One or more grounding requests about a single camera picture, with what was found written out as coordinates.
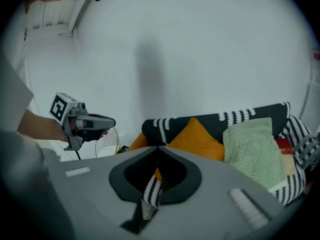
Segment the striped fabric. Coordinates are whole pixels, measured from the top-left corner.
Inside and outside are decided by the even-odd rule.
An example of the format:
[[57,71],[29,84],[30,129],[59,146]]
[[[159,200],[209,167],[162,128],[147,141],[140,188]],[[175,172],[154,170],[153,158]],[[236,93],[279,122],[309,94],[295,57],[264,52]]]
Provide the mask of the striped fabric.
[[293,155],[293,159],[295,170],[294,175],[286,176],[286,185],[271,192],[271,194],[273,194],[284,206],[294,201],[306,186],[305,172],[300,166],[296,155]]
[[320,144],[309,129],[291,115],[279,136],[289,140],[302,168],[306,170],[310,167],[310,171],[313,171],[320,161]]
[[162,189],[160,181],[153,175],[149,183],[141,194],[141,199],[147,204],[159,209],[160,190]]
[[[289,205],[294,201],[306,187],[305,170],[312,171],[320,162],[320,144],[312,135],[309,129],[295,116],[290,115],[289,102],[282,103],[286,107],[287,123],[279,134],[279,138],[287,139],[294,147],[294,167],[295,174],[286,176],[285,186],[273,190],[271,193],[279,200],[284,206]],[[220,121],[227,119],[228,127],[234,124],[245,122],[252,119],[256,112],[254,109],[246,109],[232,113],[221,113],[218,115]],[[161,133],[162,142],[167,144],[167,137],[165,130],[170,129],[172,119],[155,119],[153,126],[158,127]],[[155,208],[159,208],[159,195],[162,189],[161,183],[153,176],[148,183],[145,191],[141,195],[141,199]]]

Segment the person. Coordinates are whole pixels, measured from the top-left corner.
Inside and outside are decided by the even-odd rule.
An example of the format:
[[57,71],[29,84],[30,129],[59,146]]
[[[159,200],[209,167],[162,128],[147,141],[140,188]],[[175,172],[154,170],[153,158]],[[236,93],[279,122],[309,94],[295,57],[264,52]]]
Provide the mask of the person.
[[[23,82],[26,80],[24,74],[25,18],[30,6],[36,1],[53,2],[61,0],[24,0],[4,30],[4,36],[0,42],[1,52]],[[75,122],[70,122],[70,129],[76,129]],[[24,112],[17,129],[13,127],[11,130],[17,130],[20,134],[37,140],[68,141],[60,124],[54,119],[38,116],[29,109]],[[107,135],[108,131],[105,130],[102,134]]]

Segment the gray plastic surface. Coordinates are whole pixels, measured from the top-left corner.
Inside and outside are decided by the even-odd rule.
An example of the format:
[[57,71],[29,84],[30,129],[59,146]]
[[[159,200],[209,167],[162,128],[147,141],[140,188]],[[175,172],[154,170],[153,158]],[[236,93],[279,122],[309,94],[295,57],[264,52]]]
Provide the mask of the gray plastic surface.
[[78,161],[74,161],[77,165],[72,165],[74,162],[72,162],[72,164],[59,162],[57,155],[53,150],[43,149],[42,152],[49,169],[52,183],[72,222],[73,231],[77,240],[144,239],[143,237],[138,237],[121,229],[110,221],[109,218],[112,218],[112,216],[107,216],[107,214],[100,211],[101,206],[97,205],[94,201],[85,199],[82,195],[83,191],[79,191],[79,188],[75,187],[68,180],[69,178],[66,176],[63,166],[61,165],[67,164],[67,166],[75,169],[78,166]]
[[[4,220],[16,222],[16,228],[21,234],[28,235],[33,230],[36,231],[35,238],[41,234],[39,230],[41,228],[42,233],[51,239],[75,239],[72,222],[55,191],[43,152],[37,143],[15,132],[0,130],[0,147],[0,184],[3,190],[1,201],[3,200]],[[7,194],[12,201],[7,202]],[[26,230],[26,225],[30,227],[30,231]],[[13,232],[11,238],[15,238],[15,234],[16,232]]]
[[[109,173],[115,165],[148,148],[87,160],[49,162],[48,167],[53,183],[67,212],[71,214],[71,220],[79,220],[76,214],[84,212],[84,207],[76,204],[76,200],[81,197],[86,199],[87,208],[116,225],[130,219],[136,204],[118,198],[110,186]],[[151,240],[211,237],[237,239],[252,233],[253,229],[244,220],[228,195],[233,188],[245,190],[271,218],[275,218],[284,210],[278,200],[263,187],[231,166],[178,149],[161,148],[168,149],[197,164],[202,172],[202,182],[199,189],[187,201],[174,205],[162,205],[140,236]],[[67,177],[65,174],[65,171],[82,167],[89,167],[91,171],[72,177]],[[72,206],[74,210],[69,211],[68,206]],[[92,223],[92,219],[88,217],[87,223]],[[101,227],[107,227],[105,223],[99,224]]]

